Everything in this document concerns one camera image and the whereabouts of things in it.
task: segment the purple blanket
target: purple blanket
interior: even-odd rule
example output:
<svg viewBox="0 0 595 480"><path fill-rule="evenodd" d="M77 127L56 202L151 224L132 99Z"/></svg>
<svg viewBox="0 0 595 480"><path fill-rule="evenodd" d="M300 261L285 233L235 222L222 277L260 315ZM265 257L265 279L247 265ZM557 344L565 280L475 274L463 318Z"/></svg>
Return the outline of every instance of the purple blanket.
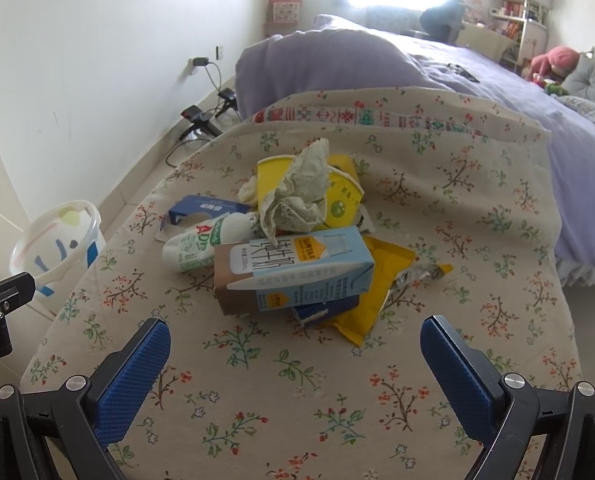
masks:
<svg viewBox="0 0 595 480"><path fill-rule="evenodd" d="M551 130L553 187L562 216L559 258L595 267L595 125L537 85L467 48L378 32L330 16L322 30L274 36L244 51L237 63L243 116L290 94L313 90L421 86L501 103ZM480 82L452 72L459 64Z"/></svg>

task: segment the floral tablecloth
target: floral tablecloth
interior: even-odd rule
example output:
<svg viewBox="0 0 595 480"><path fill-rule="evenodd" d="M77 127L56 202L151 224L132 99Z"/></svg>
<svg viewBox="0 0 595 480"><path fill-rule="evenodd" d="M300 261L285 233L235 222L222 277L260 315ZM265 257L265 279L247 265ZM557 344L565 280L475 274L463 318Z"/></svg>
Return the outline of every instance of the floral tablecloth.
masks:
<svg viewBox="0 0 595 480"><path fill-rule="evenodd" d="M444 314L500 372L535 386L567 389L580 377L553 264L561 221L549 136L453 92L290 96L207 144L144 200L58 314L22 388L90 374L159 317L170 359L125 440L110 447L127 478L461 479L481 448L421 355L426 317ZM154 239L182 197L234 199L258 160L319 137L353 157L375 236L455 267L392 297L361 346L332 328L303 330L286 311L223 316L213 269L168 272Z"/></svg>

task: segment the bucket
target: bucket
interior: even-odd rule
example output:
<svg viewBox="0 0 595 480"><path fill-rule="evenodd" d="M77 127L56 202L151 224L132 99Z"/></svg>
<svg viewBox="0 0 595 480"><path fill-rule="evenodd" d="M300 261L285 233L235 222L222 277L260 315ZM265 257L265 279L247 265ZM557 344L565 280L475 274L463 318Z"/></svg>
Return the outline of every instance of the bucket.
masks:
<svg viewBox="0 0 595 480"><path fill-rule="evenodd" d="M37 218L18 240L8 263L11 274L35 279L35 299L56 314L106 245L100 212L90 202L67 202Z"/></svg>
<svg viewBox="0 0 595 480"><path fill-rule="evenodd" d="M364 190L357 181L350 174L338 170L340 161L336 159L337 164L331 165L333 157L340 158L340 156L329 157L331 187L326 192L326 219L324 224L314 229L315 231L353 225L357 207L364 196ZM269 191L277 187L294 158L295 156L292 155L277 155L258 162L258 201L260 203Z"/></svg>

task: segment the gray pillow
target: gray pillow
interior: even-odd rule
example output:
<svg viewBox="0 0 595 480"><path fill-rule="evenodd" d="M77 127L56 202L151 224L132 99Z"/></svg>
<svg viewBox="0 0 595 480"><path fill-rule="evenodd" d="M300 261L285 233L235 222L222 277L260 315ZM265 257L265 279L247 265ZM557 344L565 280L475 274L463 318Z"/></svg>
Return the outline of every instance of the gray pillow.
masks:
<svg viewBox="0 0 595 480"><path fill-rule="evenodd" d="M558 97L557 100L595 124L595 103L574 95Z"/></svg>
<svg viewBox="0 0 595 480"><path fill-rule="evenodd" d="M571 95L595 103L595 59L581 56L577 68L565 79L562 87Z"/></svg>

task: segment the white plastic bucket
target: white plastic bucket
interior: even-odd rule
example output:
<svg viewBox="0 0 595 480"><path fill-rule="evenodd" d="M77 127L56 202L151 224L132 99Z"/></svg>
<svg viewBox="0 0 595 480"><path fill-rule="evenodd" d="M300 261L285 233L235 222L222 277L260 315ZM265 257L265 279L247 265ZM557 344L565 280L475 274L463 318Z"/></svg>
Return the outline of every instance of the white plastic bucket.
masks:
<svg viewBox="0 0 595 480"><path fill-rule="evenodd" d="M11 274L25 271L33 276L36 300L52 314L64 306L106 245L100 223L92 203L67 202L37 218L15 245L8 263Z"/></svg>

